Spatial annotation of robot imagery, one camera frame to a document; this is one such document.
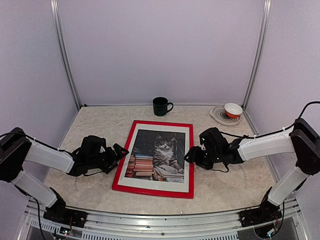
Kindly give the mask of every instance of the cat's paw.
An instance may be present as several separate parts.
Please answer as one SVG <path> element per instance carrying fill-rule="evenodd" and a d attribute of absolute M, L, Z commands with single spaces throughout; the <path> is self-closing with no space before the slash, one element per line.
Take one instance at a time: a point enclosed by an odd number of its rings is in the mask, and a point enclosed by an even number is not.
<path fill-rule="evenodd" d="M 171 174 L 177 174 L 178 173 L 178 170 L 177 169 L 175 169 L 175 168 L 170 168 L 170 169 L 168 169 L 167 170 L 169 173 L 171 173 Z"/>

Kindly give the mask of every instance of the picture frame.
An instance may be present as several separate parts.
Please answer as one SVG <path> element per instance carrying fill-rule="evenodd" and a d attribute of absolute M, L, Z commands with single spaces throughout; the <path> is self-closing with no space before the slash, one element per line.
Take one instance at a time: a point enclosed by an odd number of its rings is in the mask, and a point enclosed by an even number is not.
<path fill-rule="evenodd" d="M 194 145 L 193 125 L 133 121 L 112 189 L 169 198 L 194 197 L 194 164 L 184 156 Z"/>

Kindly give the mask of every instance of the beige marble table surface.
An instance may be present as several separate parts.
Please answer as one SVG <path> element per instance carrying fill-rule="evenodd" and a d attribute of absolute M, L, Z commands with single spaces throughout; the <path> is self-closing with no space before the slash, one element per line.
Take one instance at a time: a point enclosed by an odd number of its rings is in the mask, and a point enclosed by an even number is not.
<path fill-rule="evenodd" d="M 236 135 L 252 134 L 243 116 L 237 126 L 224 126 L 210 117 L 212 108 L 175 106 L 166 116 L 159 117 L 154 115 L 152 106 L 82 107 L 61 148 L 73 151 L 88 135 L 106 138 L 109 146 L 118 143 L 124 147 L 134 120 L 193 124 L 195 145 L 199 144 L 199 134 L 210 127 Z M 214 167 L 224 169 L 222 163 Z M 230 164 L 229 168 L 230 172 L 222 173 L 196 166 L 193 199 L 114 191 L 111 186 L 116 170 L 108 175 L 73 177 L 50 169 L 45 184 L 54 188 L 68 206 L 114 213 L 171 215 L 212 213 L 258 205 L 275 183 L 264 158 Z"/>

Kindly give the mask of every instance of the orange and white bowl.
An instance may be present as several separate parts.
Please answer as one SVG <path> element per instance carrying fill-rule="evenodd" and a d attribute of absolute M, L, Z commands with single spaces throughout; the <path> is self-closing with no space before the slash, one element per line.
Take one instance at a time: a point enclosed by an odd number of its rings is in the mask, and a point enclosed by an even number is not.
<path fill-rule="evenodd" d="M 235 103 L 227 103 L 224 105 L 225 114 L 231 118 L 236 119 L 239 118 L 243 112 L 242 107 Z"/>

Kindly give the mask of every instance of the dark green mug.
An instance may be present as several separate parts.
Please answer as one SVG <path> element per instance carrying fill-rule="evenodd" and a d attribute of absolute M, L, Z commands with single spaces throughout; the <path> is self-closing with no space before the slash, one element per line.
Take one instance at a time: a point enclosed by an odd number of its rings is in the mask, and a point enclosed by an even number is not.
<path fill-rule="evenodd" d="M 153 112 L 157 116 L 164 116 L 174 108 L 174 104 L 172 102 L 168 102 L 168 99 L 162 96 L 153 99 L 152 103 Z"/>

